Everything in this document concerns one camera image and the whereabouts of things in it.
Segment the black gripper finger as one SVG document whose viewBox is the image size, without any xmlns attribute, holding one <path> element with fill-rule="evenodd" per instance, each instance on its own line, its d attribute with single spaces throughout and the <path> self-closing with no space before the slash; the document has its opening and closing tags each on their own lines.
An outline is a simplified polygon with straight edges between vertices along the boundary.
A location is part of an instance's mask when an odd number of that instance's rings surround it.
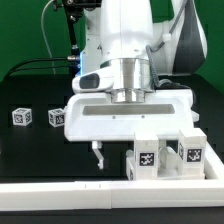
<svg viewBox="0 0 224 224">
<path fill-rule="evenodd" d="M 92 142 L 92 150 L 95 154 L 95 156 L 98 159 L 98 167 L 100 169 L 104 168 L 104 157 L 101 153 L 101 149 L 102 149 L 102 142 L 101 141 L 93 141 Z"/>
<path fill-rule="evenodd" d="M 159 152 L 160 152 L 162 149 L 166 148 L 166 146 L 167 146 L 167 142 L 166 142 L 166 140 L 164 140 L 164 139 L 160 139 L 160 140 L 159 140 Z"/>
</svg>

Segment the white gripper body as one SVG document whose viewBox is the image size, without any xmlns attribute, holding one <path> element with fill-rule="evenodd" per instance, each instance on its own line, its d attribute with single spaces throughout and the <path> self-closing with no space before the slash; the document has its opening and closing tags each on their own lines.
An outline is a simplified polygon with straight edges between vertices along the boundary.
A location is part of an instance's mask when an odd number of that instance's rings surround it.
<svg viewBox="0 0 224 224">
<path fill-rule="evenodd" d="M 174 140 L 194 127 L 189 89 L 145 92 L 142 102 L 116 102 L 108 69 L 72 80 L 74 95 L 66 107 L 64 135 L 77 141 L 132 141 L 137 132 Z"/>
</svg>

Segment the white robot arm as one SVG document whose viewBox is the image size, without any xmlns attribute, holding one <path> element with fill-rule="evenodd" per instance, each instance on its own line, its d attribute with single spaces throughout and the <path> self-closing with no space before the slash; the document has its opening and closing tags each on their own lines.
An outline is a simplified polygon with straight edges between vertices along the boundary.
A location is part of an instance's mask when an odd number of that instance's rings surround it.
<svg viewBox="0 0 224 224">
<path fill-rule="evenodd" d="M 205 61 L 207 43 L 194 0 L 171 0 L 174 17 L 152 20 L 149 0 L 102 0 L 98 40 L 101 59 L 72 81 L 64 134 L 89 141 L 131 141 L 128 164 L 158 166 L 160 141 L 175 140 L 194 125 L 193 92 L 172 82 Z"/>
</svg>

